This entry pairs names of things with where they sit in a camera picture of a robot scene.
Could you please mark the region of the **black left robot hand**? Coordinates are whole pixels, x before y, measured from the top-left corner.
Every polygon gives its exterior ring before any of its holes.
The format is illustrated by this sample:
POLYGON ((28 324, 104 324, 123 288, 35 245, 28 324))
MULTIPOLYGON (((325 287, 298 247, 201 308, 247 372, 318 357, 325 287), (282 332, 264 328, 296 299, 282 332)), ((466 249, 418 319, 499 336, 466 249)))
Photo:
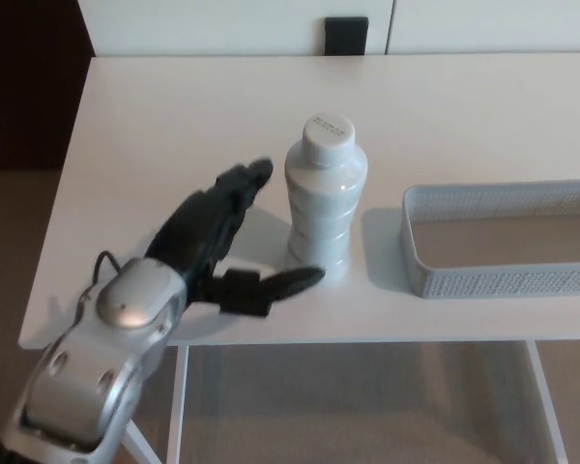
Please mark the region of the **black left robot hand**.
POLYGON ((215 276, 245 220, 247 209, 268 183, 274 166, 261 158, 237 164, 215 184, 187 197, 162 225, 145 256, 173 269, 187 288, 186 305, 218 305, 222 313, 264 318, 272 304, 319 283, 324 269, 314 266, 262 278, 256 271, 230 269, 215 276))

